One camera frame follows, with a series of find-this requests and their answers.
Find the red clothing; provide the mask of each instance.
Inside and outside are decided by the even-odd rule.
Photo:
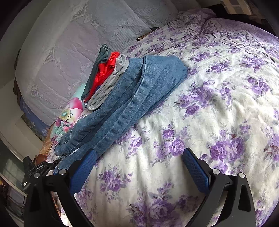
[[[119,55],[120,55],[119,52],[112,52],[111,56],[109,57],[106,63],[99,64],[99,70],[97,72],[97,75],[95,76],[90,92],[87,98],[84,100],[85,103],[91,99],[91,97],[93,96],[96,90],[96,87],[101,86],[104,83],[104,81],[112,74],[115,68],[116,59],[118,58]]]

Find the blue denim jeans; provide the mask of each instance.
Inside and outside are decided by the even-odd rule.
[[[100,157],[143,115],[167,98],[186,76],[187,68],[176,56],[131,58],[100,109],[79,120],[60,139],[55,154],[64,157],[55,172],[68,169],[89,150],[93,149]]]

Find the silver screw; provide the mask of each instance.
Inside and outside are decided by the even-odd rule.
[[[38,173],[38,172],[34,174],[35,178],[39,178],[39,176],[40,176],[40,173]]]
[[[239,176],[240,176],[241,178],[245,178],[245,174],[242,173],[242,172],[239,173]]]
[[[219,169],[213,169],[212,172],[213,172],[215,175],[220,174],[220,170],[219,170]]]
[[[62,170],[59,171],[59,174],[60,174],[60,175],[64,175],[66,172],[67,172],[67,170],[62,169]]]

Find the blue gripper pad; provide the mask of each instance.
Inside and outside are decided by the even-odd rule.
[[[196,186],[198,187],[198,190],[200,192],[207,193],[209,191],[209,179],[199,165],[197,158],[193,157],[191,151],[186,148],[183,152],[182,159]]]
[[[97,153],[95,150],[90,151],[90,153],[83,160],[81,165],[78,167],[77,171],[71,177],[70,182],[70,194],[74,195],[75,193],[80,192],[84,182],[89,176],[91,170],[96,164]]]

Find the floral bedsheet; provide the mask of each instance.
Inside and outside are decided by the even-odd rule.
[[[222,173],[246,174],[257,226],[278,203],[279,40],[214,17],[181,13],[125,51],[176,55],[188,77],[114,142],[75,195],[94,226],[185,226],[204,197],[182,162],[186,147]]]

